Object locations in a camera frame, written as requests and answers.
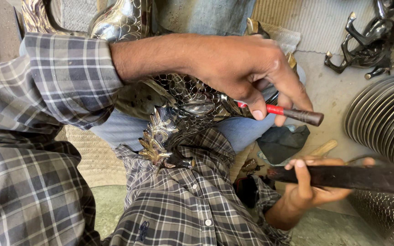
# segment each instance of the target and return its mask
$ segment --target red tool handle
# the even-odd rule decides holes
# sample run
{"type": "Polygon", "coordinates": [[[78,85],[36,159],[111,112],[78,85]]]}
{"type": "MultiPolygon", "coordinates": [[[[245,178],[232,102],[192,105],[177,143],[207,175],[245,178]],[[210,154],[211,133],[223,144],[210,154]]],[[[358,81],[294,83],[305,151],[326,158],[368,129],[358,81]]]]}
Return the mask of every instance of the red tool handle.
{"type": "MultiPolygon", "coordinates": [[[[238,102],[238,107],[244,108],[245,106],[246,106],[245,103],[238,102]]],[[[313,126],[320,126],[324,118],[324,115],[322,113],[316,113],[316,112],[310,112],[310,111],[304,111],[298,109],[289,109],[289,108],[284,108],[271,104],[266,104],[266,106],[268,113],[283,115],[288,118],[299,120],[313,126]]]]}

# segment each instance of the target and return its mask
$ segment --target wooden stick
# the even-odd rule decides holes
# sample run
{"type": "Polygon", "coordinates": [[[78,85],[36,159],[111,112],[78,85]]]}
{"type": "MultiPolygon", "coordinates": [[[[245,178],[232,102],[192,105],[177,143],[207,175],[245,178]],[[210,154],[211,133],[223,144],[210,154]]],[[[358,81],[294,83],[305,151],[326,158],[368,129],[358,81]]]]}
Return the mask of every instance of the wooden stick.
{"type": "Polygon", "coordinates": [[[328,153],[331,149],[335,148],[338,145],[337,141],[332,139],[322,146],[316,148],[313,152],[311,152],[309,155],[315,155],[315,156],[323,156],[324,154],[328,153]]]}

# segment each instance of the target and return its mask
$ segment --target plaid shirt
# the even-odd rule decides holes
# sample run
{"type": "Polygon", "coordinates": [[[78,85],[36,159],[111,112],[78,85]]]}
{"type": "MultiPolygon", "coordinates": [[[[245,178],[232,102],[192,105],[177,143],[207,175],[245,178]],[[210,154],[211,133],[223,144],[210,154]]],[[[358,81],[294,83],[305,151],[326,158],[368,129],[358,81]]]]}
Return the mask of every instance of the plaid shirt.
{"type": "Polygon", "coordinates": [[[265,223],[279,195],[256,180],[256,223],[228,179],[234,152],[214,129],[179,150],[193,170],[156,168],[124,146],[125,212],[100,241],[95,201],[77,170],[80,154],[54,141],[65,124],[87,130],[113,110],[119,80],[107,42],[27,34],[28,55],[0,64],[0,245],[284,245],[265,223]]]}

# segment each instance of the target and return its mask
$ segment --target shirt sleeve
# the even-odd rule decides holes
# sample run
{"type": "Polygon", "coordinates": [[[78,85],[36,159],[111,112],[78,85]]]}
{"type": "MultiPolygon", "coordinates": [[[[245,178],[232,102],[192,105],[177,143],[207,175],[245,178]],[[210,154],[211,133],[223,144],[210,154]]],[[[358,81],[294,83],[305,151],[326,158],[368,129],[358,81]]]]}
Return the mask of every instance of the shirt sleeve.
{"type": "Polygon", "coordinates": [[[0,245],[99,245],[80,154],[53,139],[109,117],[123,86],[109,46],[39,33],[24,42],[27,55],[0,64],[0,245]]]}
{"type": "Polygon", "coordinates": [[[273,205],[281,198],[281,195],[276,190],[270,188],[258,176],[253,175],[256,187],[258,188],[259,200],[255,204],[255,209],[258,214],[258,226],[269,238],[275,240],[276,245],[290,245],[291,230],[284,231],[276,229],[265,221],[265,212],[267,212],[273,205]]]}
{"type": "Polygon", "coordinates": [[[106,41],[28,33],[27,55],[0,64],[0,143],[52,140],[101,125],[123,86],[106,41]]]}

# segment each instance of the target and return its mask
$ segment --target blue jeans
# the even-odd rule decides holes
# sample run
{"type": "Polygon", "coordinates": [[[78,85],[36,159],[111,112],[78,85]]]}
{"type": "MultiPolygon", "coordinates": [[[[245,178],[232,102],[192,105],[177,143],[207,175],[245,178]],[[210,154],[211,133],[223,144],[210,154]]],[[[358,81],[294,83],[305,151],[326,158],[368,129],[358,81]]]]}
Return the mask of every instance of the blue jeans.
{"type": "MultiPolygon", "coordinates": [[[[233,117],[217,123],[215,126],[238,153],[261,137],[274,122],[275,115],[269,114],[260,121],[233,117]]],[[[140,151],[142,145],[138,142],[138,138],[142,137],[142,131],[147,128],[147,124],[147,120],[128,116],[115,109],[104,124],[92,127],[91,131],[104,139],[112,148],[123,144],[133,151],[140,151]]]]}

